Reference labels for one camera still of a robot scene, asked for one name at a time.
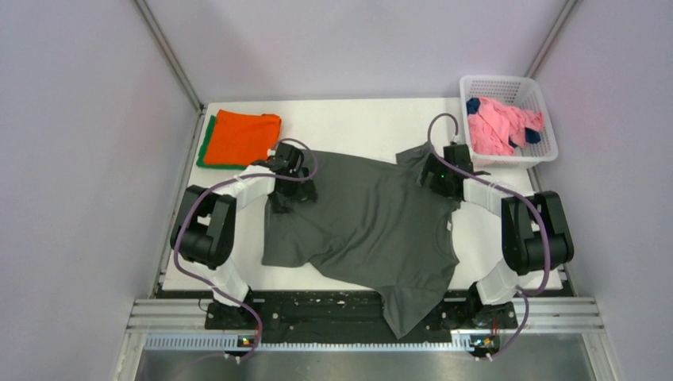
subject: folded cloth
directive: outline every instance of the folded cloth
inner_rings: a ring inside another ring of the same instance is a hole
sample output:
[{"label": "folded cloth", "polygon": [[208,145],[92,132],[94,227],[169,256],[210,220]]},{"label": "folded cloth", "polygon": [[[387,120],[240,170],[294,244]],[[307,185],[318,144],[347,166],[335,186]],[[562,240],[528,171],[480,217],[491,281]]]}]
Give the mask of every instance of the folded cloth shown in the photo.
[{"label": "folded cloth", "polygon": [[212,128],[209,125],[206,130],[197,165],[245,167],[255,160],[265,160],[267,150],[278,141],[280,122],[274,114],[244,115],[220,110]]}]

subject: white wall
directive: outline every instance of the white wall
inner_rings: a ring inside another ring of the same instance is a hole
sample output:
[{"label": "white wall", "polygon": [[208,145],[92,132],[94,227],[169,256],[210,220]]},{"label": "white wall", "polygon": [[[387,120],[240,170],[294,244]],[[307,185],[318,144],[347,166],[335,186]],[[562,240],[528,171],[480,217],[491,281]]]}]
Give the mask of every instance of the white wall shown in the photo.
[{"label": "white wall", "polygon": [[109,379],[194,111],[130,0],[3,1],[0,25],[0,379]]},{"label": "white wall", "polygon": [[458,95],[523,75],[564,0],[148,0],[203,102]]},{"label": "white wall", "polygon": [[671,379],[673,2],[587,1],[538,80],[559,143],[542,167],[626,379]]}]

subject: purple cable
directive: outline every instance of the purple cable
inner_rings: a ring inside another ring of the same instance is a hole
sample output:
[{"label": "purple cable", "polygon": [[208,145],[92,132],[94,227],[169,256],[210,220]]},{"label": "purple cable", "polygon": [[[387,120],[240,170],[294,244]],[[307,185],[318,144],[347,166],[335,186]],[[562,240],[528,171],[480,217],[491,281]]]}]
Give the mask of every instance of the purple cable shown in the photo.
[{"label": "purple cable", "polygon": [[437,152],[435,152],[435,148],[433,146],[433,142],[432,142],[432,139],[431,139],[430,136],[431,136],[431,133],[433,131],[433,127],[435,125],[435,122],[440,117],[450,117],[453,120],[453,123],[456,124],[456,131],[458,131],[458,121],[456,120],[456,117],[454,117],[453,115],[451,115],[449,113],[442,113],[442,114],[439,114],[439,115],[434,117],[434,119],[430,122],[430,126],[428,127],[428,143],[430,144],[430,148],[433,150],[433,154],[435,155],[435,157],[443,165],[447,166],[452,171],[458,172],[463,177],[467,177],[469,179],[475,179],[475,180],[479,181],[480,183],[482,183],[484,185],[487,185],[489,187],[493,187],[493,188],[495,188],[499,191],[505,192],[507,194],[511,194],[514,197],[518,198],[531,211],[531,213],[533,214],[533,218],[535,219],[535,222],[537,223],[538,226],[540,226],[540,235],[542,236],[542,250],[543,250],[543,253],[544,253],[544,274],[542,275],[542,282],[540,282],[540,286],[534,291],[530,291],[530,292],[527,292],[527,293],[525,291],[522,291],[522,293],[524,293],[528,296],[539,295],[547,287],[547,282],[549,281],[549,272],[551,271],[551,267],[552,267],[552,256],[549,252],[549,237],[547,236],[547,229],[544,227],[544,221],[542,221],[542,216],[540,216],[540,213],[537,211],[536,207],[526,197],[524,197],[522,194],[519,194],[518,192],[515,192],[514,190],[502,187],[498,184],[493,184],[492,182],[490,182],[486,179],[481,179],[481,178],[473,175],[472,173],[468,173],[466,171],[463,171],[462,169],[456,167],[455,165],[452,165],[452,164],[448,163],[446,160],[444,160],[443,157],[439,156],[437,154]]},{"label": "purple cable", "polygon": [[528,297],[524,294],[523,290],[519,290],[518,294],[521,296],[521,298],[524,299],[524,304],[525,304],[524,318],[521,319],[521,323],[519,323],[519,326],[518,326],[517,330],[514,331],[514,335],[512,335],[512,337],[510,337],[510,339],[505,343],[505,345],[501,346],[500,349],[496,353],[494,353],[493,355],[490,356],[491,361],[493,361],[493,360],[499,358],[500,356],[502,356],[504,351],[506,351],[507,348],[509,348],[512,345],[512,343],[517,339],[517,337],[519,337],[519,335],[521,334],[521,331],[523,331],[524,328],[525,328],[525,323],[528,322],[528,315],[529,315],[529,312],[530,312],[530,303],[528,301]]},{"label": "purple cable", "polygon": [[[301,178],[296,178],[296,177],[276,175],[276,174],[251,173],[251,174],[248,174],[248,175],[241,175],[238,179],[252,179],[252,178],[255,178],[255,177],[273,177],[273,178],[280,179],[280,180],[288,180],[288,181],[295,181],[295,182],[302,182],[302,181],[312,179],[316,175],[317,169],[318,169],[317,158],[316,158],[315,154],[313,154],[313,151],[311,151],[311,149],[306,144],[302,143],[301,141],[296,140],[296,139],[292,139],[292,138],[289,138],[289,137],[279,140],[278,143],[281,143],[281,142],[284,142],[284,141],[292,141],[294,143],[297,143],[297,144],[301,145],[308,153],[311,154],[311,157],[313,158],[313,170],[311,171],[311,173],[309,173],[308,176],[301,177]],[[242,301],[240,301],[240,300],[234,298],[233,296],[225,293],[224,291],[220,290],[218,287],[216,287],[208,279],[206,279],[206,278],[204,278],[200,275],[196,275],[195,273],[189,272],[188,270],[186,270],[180,264],[180,261],[179,261],[179,258],[178,258],[178,254],[180,253],[180,245],[183,242],[183,237],[185,235],[185,232],[186,232],[187,228],[189,227],[189,223],[191,221],[191,218],[194,216],[194,213],[196,213],[196,209],[198,208],[198,205],[201,204],[203,199],[206,198],[206,196],[208,194],[210,194],[212,191],[216,190],[217,188],[227,186],[231,183],[235,183],[236,181],[238,181],[238,179],[236,179],[236,178],[228,179],[228,180],[225,180],[221,183],[217,183],[217,184],[211,186],[210,188],[204,190],[203,193],[201,193],[198,196],[196,201],[194,201],[194,205],[191,207],[189,212],[187,212],[187,216],[185,217],[185,221],[183,222],[183,225],[180,227],[180,230],[178,231],[178,236],[175,238],[175,247],[173,248],[173,264],[178,269],[178,271],[182,272],[184,275],[190,276],[194,279],[198,279],[198,280],[204,282],[205,284],[210,286],[213,289],[214,292],[217,292],[221,297],[223,297],[225,299],[228,299],[231,302],[234,302],[234,303],[238,304],[239,306],[243,307],[244,309],[246,309],[255,318],[255,320],[257,320],[258,329],[257,329],[257,334],[255,335],[255,342],[252,343],[252,347],[250,348],[250,351],[240,358],[240,360],[242,361],[242,360],[246,360],[247,358],[249,358],[252,355],[252,353],[257,349],[257,345],[260,344],[260,341],[261,341],[261,338],[262,338],[262,319],[257,314],[257,312],[255,312],[252,309],[252,307],[250,307],[249,305],[243,303]],[[213,353],[210,353],[209,355],[205,355],[203,357],[200,357],[200,358],[196,359],[195,361],[192,361],[190,364],[197,363],[200,360],[205,360],[206,358],[209,358],[209,357],[212,357],[212,356],[213,356]]]}]

